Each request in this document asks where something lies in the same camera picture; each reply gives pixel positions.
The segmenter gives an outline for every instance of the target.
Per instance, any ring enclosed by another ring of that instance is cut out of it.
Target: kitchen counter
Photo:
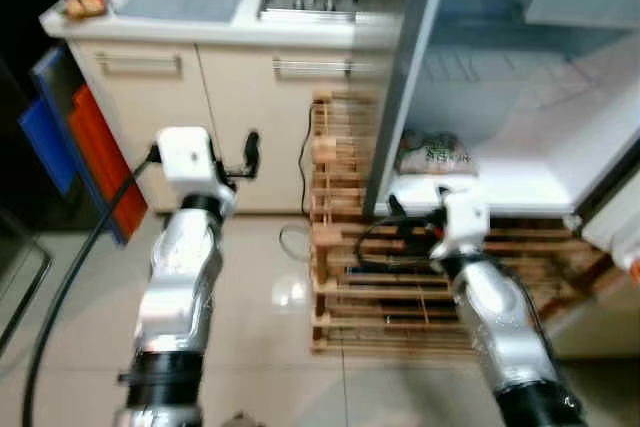
[[[51,37],[237,45],[350,48],[354,24],[263,22],[257,17],[261,0],[241,0],[228,23],[125,17],[114,12],[128,0],[110,0],[102,17],[70,22],[53,6],[40,16]]]

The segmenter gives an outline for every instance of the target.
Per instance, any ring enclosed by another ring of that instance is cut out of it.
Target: kitchen cabinet
[[[243,162],[242,146],[251,129],[261,136],[258,178],[240,186],[238,210],[298,211],[302,182],[297,162],[312,92],[346,88],[349,53],[238,46],[199,49],[224,162]],[[307,149],[303,165],[308,180],[310,164]]]
[[[144,158],[163,127],[198,125],[213,132],[195,45],[83,40],[71,49],[129,167]],[[138,183],[153,210],[177,207],[159,166],[149,167]]]

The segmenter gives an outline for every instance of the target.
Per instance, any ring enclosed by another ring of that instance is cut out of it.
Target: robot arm
[[[158,134],[163,170],[185,194],[151,255],[151,279],[140,303],[134,358],[120,376],[129,387],[116,427],[198,427],[198,391],[222,270],[221,228],[234,210],[233,178],[254,178],[258,134],[249,135],[246,165],[228,172],[207,132],[168,128]]]
[[[441,192],[446,218],[432,257],[451,280],[456,309],[507,427],[585,426],[543,332],[529,322],[528,296],[482,252],[489,211],[480,191]]]

